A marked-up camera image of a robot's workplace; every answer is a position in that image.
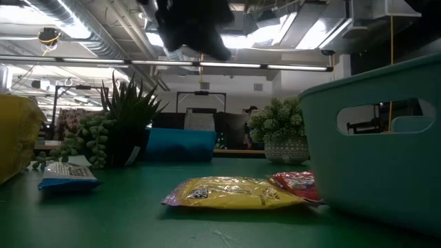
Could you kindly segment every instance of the potted succulent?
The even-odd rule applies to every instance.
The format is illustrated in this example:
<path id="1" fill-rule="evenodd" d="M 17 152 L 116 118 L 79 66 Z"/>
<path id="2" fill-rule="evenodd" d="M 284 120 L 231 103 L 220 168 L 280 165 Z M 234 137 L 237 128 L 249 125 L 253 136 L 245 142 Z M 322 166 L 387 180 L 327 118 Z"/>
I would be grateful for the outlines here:
<path id="1" fill-rule="evenodd" d="M 265 142 L 265 155 L 273 163 L 299 164 L 309 158 L 302 109 L 297 96 L 272 99 L 254 110 L 248 121 L 254 141 Z"/>
<path id="2" fill-rule="evenodd" d="M 65 142 L 59 149 L 52 150 L 47 156 L 39 154 L 38 166 L 45 167 L 46 161 L 68 162 L 69 155 L 82 152 L 93 168 L 122 167 L 130 165 L 147 147 L 150 131 L 146 129 L 152 119 L 164 108 L 158 109 L 161 100 L 156 102 L 154 87 L 146 96 L 143 96 L 143 82 L 136 91 L 134 77 L 128 85 L 122 83 L 120 89 L 116 86 L 114 76 L 113 95 L 109 99 L 109 92 L 104 83 L 101 90 L 103 110 L 86 116 L 80 120 L 77 133 L 65 133 Z"/>

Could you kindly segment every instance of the teal plastic basket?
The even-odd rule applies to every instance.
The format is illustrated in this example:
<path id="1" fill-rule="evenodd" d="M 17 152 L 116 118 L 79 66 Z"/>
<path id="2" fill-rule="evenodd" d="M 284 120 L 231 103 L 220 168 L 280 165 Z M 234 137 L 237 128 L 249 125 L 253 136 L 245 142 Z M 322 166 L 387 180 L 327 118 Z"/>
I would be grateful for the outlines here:
<path id="1" fill-rule="evenodd" d="M 422 131 L 417 127 L 426 118 L 395 121 L 401 133 L 338 129 L 337 115 L 347 107 L 415 98 L 435 108 Z M 300 100 L 311 166 L 327 204 L 441 236 L 441 54 L 319 85 Z"/>

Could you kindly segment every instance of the green plant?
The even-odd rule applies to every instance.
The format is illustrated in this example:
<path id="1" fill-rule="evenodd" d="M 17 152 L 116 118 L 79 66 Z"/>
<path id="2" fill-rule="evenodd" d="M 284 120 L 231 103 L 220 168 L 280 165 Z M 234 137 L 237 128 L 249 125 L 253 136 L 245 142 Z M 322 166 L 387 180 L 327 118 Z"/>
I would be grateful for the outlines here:
<path id="1" fill-rule="evenodd" d="M 284 101 L 271 99 L 263 110 L 252 112 L 248 126 L 250 136 L 257 142 L 286 141 L 305 135 L 302 109 L 297 96 Z"/>
<path id="2" fill-rule="evenodd" d="M 129 84 L 122 83 L 120 89 L 116 86 L 114 74 L 112 75 L 113 93 L 112 100 L 109 98 L 109 91 L 104 87 L 101 90 L 101 103 L 103 110 L 96 114 L 86 116 L 80 120 L 79 130 L 73 134 L 65 133 L 65 142 L 59 149 L 51 150 L 49 156 L 41 152 L 37 156 L 37 162 L 33 168 L 46 166 L 46 161 L 68 162 L 69 155 L 78 155 L 81 149 L 90 149 L 93 156 L 89 162 L 93 168 L 102 168 L 106 165 L 107 154 L 106 144 L 110 132 L 121 130 L 136 130 L 142 132 L 152 119 L 161 112 L 167 105 L 158 110 L 161 100 L 156 102 L 154 93 L 155 86 L 146 96 L 143 96 L 143 81 L 141 88 L 136 90 L 134 76 Z"/>

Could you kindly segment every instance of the green table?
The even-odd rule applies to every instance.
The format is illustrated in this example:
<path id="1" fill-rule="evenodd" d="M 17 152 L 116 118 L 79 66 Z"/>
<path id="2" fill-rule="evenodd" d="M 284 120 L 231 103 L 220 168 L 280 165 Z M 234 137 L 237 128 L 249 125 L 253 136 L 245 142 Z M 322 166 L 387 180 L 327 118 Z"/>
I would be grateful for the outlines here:
<path id="1" fill-rule="evenodd" d="M 0 186 L 0 247 L 439 247 L 432 237 L 328 206 L 226 211 L 159 204 L 187 178 L 264 178 L 303 169 L 264 159 L 153 163 L 94 171 L 104 184 L 73 196 L 43 195 L 37 189 L 42 173 L 27 170 Z"/>

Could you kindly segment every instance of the yellow snack bag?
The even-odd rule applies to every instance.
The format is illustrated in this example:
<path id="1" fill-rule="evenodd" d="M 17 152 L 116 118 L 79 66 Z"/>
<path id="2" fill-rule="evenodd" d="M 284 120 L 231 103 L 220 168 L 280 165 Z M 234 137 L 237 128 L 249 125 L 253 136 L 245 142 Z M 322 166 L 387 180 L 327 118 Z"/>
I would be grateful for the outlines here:
<path id="1" fill-rule="evenodd" d="M 267 180 L 222 176 L 189 179 L 161 201 L 171 206 L 218 209 L 274 209 L 303 202 Z"/>

